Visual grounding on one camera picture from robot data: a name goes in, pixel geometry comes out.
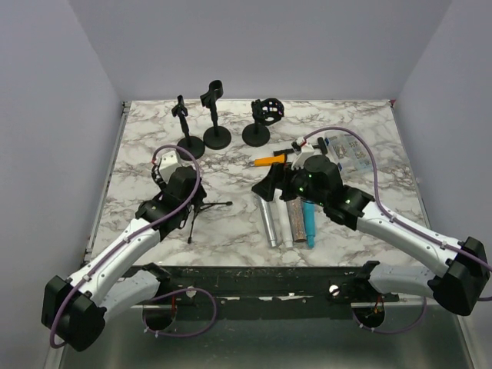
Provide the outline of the white microphone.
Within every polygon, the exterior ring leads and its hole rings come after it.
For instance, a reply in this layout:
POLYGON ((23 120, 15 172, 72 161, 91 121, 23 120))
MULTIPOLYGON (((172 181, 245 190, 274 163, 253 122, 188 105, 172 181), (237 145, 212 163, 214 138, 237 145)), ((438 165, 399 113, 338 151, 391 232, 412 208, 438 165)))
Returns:
POLYGON ((278 209, 278 217, 281 226, 283 244, 286 248, 292 248, 294 247, 294 242, 291 233, 291 224, 288 217, 287 205, 280 198, 276 199, 276 205, 278 209))
POLYGON ((270 248, 277 248, 279 243, 270 204, 259 196, 256 196, 256 199, 258 201, 258 209, 261 213, 268 245, 270 248))

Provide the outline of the glitter silver-head microphone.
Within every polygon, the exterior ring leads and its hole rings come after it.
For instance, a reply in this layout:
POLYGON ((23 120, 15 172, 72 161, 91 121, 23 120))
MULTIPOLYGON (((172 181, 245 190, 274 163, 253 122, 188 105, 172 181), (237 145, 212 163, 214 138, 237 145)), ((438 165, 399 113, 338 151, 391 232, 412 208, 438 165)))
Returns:
POLYGON ((304 228, 304 213, 301 201, 299 199, 288 201, 287 209, 293 242, 305 242, 307 235, 304 228))

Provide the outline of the blue toy microphone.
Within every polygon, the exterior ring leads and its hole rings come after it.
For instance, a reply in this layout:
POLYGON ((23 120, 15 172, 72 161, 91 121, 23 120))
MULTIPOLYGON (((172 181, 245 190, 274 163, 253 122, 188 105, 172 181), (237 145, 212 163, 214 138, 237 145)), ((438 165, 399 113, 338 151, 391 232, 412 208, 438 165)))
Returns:
POLYGON ((313 249, 315 246, 316 224, 314 204, 310 202, 303 203, 304 229, 307 237, 307 246, 313 249))

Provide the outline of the round-base clip stand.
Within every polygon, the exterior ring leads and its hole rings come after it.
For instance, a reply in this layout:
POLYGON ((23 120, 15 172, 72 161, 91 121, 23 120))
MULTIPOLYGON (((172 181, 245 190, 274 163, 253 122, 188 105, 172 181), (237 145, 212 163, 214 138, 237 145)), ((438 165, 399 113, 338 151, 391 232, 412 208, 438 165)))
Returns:
POLYGON ((224 94, 221 80, 211 81, 208 91, 200 96, 201 105, 210 110, 212 126, 203 134, 204 145, 212 150, 221 150, 231 143, 231 133, 218 124, 218 111, 216 102, 224 94))

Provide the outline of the round-base shock-mount stand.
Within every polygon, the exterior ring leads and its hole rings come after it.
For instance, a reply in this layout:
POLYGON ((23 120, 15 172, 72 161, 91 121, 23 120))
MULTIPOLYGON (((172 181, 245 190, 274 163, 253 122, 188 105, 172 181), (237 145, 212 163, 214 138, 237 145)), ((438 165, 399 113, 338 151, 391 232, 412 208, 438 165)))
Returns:
POLYGON ((284 105, 276 98, 254 100, 251 103, 253 123, 242 131, 243 142, 251 147, 266 145, 271 137, 268 127, 284 117, 284 105))

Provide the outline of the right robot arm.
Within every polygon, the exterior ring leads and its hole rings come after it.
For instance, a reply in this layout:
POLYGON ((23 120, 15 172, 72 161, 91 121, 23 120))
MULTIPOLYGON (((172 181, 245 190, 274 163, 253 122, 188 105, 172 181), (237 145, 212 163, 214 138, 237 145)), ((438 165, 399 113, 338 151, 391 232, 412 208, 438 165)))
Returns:
POLYGON ((437 234, 389 211, 372 195, 344 184, 339 167, 314 155, 302 168, 274 164, 251 189, 265 201, 279 194, 284 201, 300 198, 322 207, 334 223, 379 238, 419 261, 421 267, 375 263, 354 281, 354 293, 371 301, 380 293, 404 293, 434 299, 451 313, 468 316, 490 278, 485 247, 437 234))

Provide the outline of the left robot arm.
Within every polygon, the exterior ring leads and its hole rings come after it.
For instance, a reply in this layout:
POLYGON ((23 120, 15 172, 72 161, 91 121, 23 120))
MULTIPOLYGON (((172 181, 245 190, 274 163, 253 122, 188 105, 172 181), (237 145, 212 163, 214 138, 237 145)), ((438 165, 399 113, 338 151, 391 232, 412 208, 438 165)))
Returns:
POLYGON ((147 251, 181 228, 196 201, 205 197, 198 166, 179 166, 161 192, 138 207, 126 229, 95 259, 63 279, 45 286, 42 323, 53 348, 64 344, 77 351, 90 347, 112 318, 138 302, 165 302, 170 284, 150 271, 124 273, 147 251))

